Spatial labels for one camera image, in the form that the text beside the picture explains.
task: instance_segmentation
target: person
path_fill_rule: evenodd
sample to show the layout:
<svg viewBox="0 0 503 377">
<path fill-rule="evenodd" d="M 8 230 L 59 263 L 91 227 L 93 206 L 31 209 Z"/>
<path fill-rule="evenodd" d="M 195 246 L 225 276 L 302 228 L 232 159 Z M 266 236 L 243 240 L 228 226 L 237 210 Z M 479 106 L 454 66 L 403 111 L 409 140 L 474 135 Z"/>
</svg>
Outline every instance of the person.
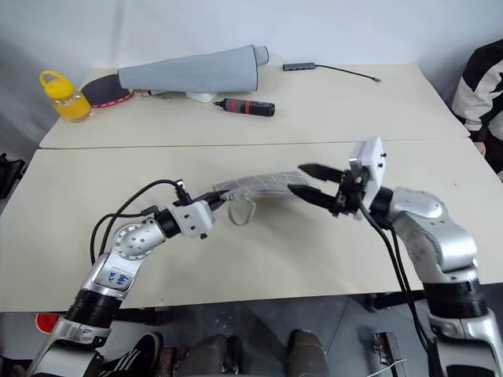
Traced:
<svg viewBox="0 0 503 377">
<path fill-rule="evenodd" d="M 470 56 L 452 111 L 470 132 L 475 147 L 503 181 L 503 39 Z"/>
<path fill-rule="evenodd" d="M 141 337 L 131 351 L 101 366 L 99 377 L 154 376 L 160 363 L 162 338 L 156 333 Z M 198 342 L 176 371 L 177 377 L 221 375 L 242 370 L 243 351 L 238 337 L 222 334 L 209 336 Z M 325 351 L 316 335 L 306 330 L 292 333 L 288 354 L 288 377 L 329 377 Z"/>
</svg>

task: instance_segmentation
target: white table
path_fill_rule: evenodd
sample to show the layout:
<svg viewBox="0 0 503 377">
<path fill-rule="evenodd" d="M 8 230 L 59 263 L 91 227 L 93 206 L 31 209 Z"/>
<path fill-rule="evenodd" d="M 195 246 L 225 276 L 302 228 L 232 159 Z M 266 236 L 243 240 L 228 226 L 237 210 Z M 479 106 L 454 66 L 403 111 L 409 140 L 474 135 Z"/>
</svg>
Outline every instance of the white table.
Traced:
<svg viewBox="0 0 503 377">
<path fill-rule="evenodd" d="M 59 119 L 42 148 L 106 148 L 181 145 L 265 145 L 466 137 L 416 65 L 355 65 L 346 69 L 383 79 L 376 83 L 354 75 L 317 68 L 283 72 L 259 68 L 256 93 L 228 93 L 276 104 L 271 118 L 224 112 L 182 93 L 169 98 L 133 97 L 96 109 L 83 123 Z M 84 82 L 113 73 L 94 69 Z"/>
<path fill-rule="evenodd" d="M 503 186 L 470 140 L 387 141 L 384 184 L 439 196 L 479 246 L 482 283 L 501 282 Z M 94 223 L 157 178 L 195 196 L 215 182 L 347 166 L 353 143 L 40 150 L 0 217 L 0 311 L 66 310 L 90 268 Z M 335 185 L 318 187 L 335 192 Z M 155 188 L 128 212 L 175 200 Z M 300 199 L 264 200 L 245 227 L 217 213 L 209 237 L 168 240 L 145 261 L 125 307 L 398 290 L 380 238 L 363 221 Z M 408 258 L 412 288 L 420 288 Z"/>
</svg>

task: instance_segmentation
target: grey floor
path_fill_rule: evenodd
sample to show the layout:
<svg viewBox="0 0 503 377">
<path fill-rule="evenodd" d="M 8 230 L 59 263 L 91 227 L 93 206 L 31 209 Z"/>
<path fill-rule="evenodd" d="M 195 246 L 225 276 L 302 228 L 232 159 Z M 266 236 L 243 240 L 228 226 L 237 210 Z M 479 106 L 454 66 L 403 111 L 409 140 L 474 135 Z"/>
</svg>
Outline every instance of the grey floor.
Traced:
<svg viewBox="0 0 503 377">
<path fill-rule="evenodd" d="M 488 302 L 498 320 L 503 319 L 503 286 L 485 288 Z M 190 347 L 204 336 L 223 333 L 239 335 L 244 343 L 246 372 L 283 376 L 288 337 L 293 329 L 308 329 L 325 347 L 331 375 L 366 376 L 380 368 L 372 351 L 375 332 L 393 331 L 398 337 L 409 377 L 428 375 L 427 361 L 413 328 L 408 308 L 369 313 L 363 296 L 287 298 L 254 302 L 227 302 L 178 306 L 163 310 L 163 323 L 157 327 L 115 322 L 112 336 L 101 353 L 107 359 L 130 350 L 141 335 L 158 331 L 164 346 Z M 427 308 L 417 303 L 420 318 L 426 322 Z M 0 354 L 13 359 L 31 359 L 45 335 L 34 326 L 32 313 L 0 314 Z M 385 372 L 382 376 L 391 375 Z"/>
</svg>

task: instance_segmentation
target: screwdriver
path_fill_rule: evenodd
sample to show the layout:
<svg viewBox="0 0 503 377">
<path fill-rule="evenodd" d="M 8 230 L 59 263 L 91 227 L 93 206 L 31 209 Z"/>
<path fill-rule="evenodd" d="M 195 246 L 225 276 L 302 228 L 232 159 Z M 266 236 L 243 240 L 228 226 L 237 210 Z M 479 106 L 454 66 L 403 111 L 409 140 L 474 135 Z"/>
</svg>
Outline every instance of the screwdriver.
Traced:
<svg viewBox="0 0 503 377">
<path fill-rule="evenodd" d="M 240 112 L 241 114 L 273 116 L 275 107 L 269 102 L 245 101 L 236 98 L 224 98 L 220 102 L 213 102 L 226 112 Z"/>
</svg>

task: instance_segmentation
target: grey foam sleeve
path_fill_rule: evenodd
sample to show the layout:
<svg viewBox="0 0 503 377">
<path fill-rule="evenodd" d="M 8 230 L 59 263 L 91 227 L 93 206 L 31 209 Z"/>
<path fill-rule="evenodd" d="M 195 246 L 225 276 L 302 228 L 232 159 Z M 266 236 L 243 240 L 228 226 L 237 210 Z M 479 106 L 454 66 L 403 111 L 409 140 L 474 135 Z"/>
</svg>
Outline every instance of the grey foam sleeve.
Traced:
<svg viewBox="0 0 503 377">
<path fill-rule="evenodd" d="M 144 89 L 192 93 L 251 92 L 258 86 L 257 65 L 266 64 L 265 46 L 253 45 L 218 53 L 163 60 L 120 68 L 120 85 Z"/>
</svg>

